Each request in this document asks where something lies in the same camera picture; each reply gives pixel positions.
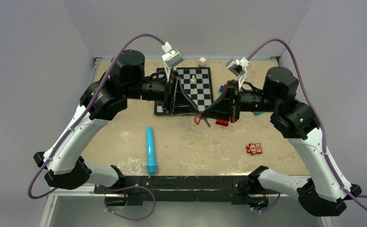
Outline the silver key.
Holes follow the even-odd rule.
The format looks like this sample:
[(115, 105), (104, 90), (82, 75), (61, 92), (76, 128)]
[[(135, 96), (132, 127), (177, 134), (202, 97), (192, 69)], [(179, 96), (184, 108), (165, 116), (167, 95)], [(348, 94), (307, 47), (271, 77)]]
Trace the silver key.
[(211, 127), (211, 124), (209, 123), (208, 121), (208, 118), (202, 118), (202, 120), (205, 122), (205, 124), (210, 128)]

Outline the red key tag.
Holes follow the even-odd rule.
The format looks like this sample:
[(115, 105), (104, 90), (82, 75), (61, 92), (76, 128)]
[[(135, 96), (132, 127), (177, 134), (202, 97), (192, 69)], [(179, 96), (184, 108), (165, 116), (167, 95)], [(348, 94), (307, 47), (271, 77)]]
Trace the red key tag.
[(195, 115), (194, 122), (196, 125), (199, 125), (201, 122), (201, 116), (199, 114)]

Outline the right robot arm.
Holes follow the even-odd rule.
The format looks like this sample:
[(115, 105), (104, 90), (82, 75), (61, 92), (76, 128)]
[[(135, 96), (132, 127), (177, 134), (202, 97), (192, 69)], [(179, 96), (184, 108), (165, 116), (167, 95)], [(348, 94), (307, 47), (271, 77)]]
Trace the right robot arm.
[(296, 199), (313, 216), (338, 216), (346, 209), (346, 200), (359, 196), (361, 188), (350, 183), (333, 161), (311, 106), (296, 99), (298, 85), (298, 79), (284, 67), (270, 68), (262, 89), (242, 91), (237, 81), (228, 81), (223, 93), (194, 121), (236, 122), (241, 112), (270, 112), (270, 122), (298, 152), (310, 177), (289, 176), (260, 166), (249, 174), (243, 191), (274, 190)]

